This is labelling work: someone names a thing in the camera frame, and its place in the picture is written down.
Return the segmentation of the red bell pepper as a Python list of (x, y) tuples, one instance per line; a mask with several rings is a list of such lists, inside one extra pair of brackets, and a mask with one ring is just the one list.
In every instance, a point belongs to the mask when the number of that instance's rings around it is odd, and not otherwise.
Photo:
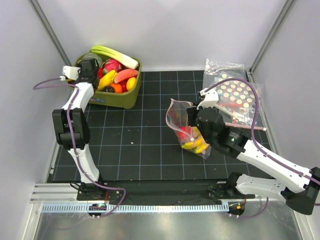
[(99, 68), (97, 76), (99, 79), (101, 79), (104, 76), (104, 70), (102, 67)]

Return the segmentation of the yellow banana bunch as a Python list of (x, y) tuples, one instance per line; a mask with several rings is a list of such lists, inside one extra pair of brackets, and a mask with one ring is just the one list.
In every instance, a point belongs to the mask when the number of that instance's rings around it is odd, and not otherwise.
[(182, 144), (183, 149), (192, 150), (196, 154), (205, 154), (209, 144), (207, 144), (196, 127), (187, 126), (185, 128), (186, 132), (192, 136), (189, 138), (186, 136), (187, 142)]

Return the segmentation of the clear pink zip bag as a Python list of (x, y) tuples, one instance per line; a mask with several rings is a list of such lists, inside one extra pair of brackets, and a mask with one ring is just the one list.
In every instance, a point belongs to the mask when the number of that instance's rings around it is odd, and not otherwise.
[[(179, 101), (173, 98), (170, 99), (170, 105), (165, 114), (165, 122), (167, 126), (174, 131), (175, 135), (177, 136), (177, 139), (178, 139), (178, 131), (180, 130), (180, 128), (182, 126), (189, 126), (187, 109), (192, 106), (193, 106), (193, 103), (189, 101)], [(179, 139), (178, 139), (178, 142), (182, 148), (182, 144), (184, 142), (180, 142)], [(189, 149), (184, 149), (184, 150), (194, 153), (192, 150), (189, 150)], [(200, 154), (194, 153), (194, 154), (202, 157), (203, 159), (207, 159), (210, 156), (210, 153), (211, 153), (211, 147), (209, 146), (205, 154), (201, 154), (201, 153)]]

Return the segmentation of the red apple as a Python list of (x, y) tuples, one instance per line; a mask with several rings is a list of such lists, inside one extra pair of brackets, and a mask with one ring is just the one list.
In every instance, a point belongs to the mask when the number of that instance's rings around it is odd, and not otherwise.
[(177, 136), (182, 143), (190, 142), (192, 140), (192, 128), (190, 126), (181, 126)]

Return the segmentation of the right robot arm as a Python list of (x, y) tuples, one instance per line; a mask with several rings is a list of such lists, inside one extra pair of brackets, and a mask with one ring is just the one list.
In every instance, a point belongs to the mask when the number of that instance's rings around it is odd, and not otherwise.
[(320, 169), (292, 163), (263, 147), (253, 133), (226, 126), (221, 114), (213, 108), (192, 106), (186, 110), (187, 124), (199, 130), (204, 141), (222, 155), (248, 163), (271, 176), (254, 178), (232, 173), (225, 185), (230, 198), (239, 195), (265, 196), (285, 204), (292, 210), (310, 216), (318, 205)]

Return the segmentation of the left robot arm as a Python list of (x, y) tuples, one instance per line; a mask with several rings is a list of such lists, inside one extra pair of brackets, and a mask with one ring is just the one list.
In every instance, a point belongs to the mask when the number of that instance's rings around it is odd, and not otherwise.
[(75, 79), (73, 92), (61, 109), (52, 112), (57, 143), (73, 158), (80, 183), (72, 182), (78, 200), (101, 200), (106, 195), (103, 178), (90, 152), (90, 128), (84, 111), (99, 85), (99, 63), (95, 58), (82, 59), (76, 66), (64, 66), (62, 78)]

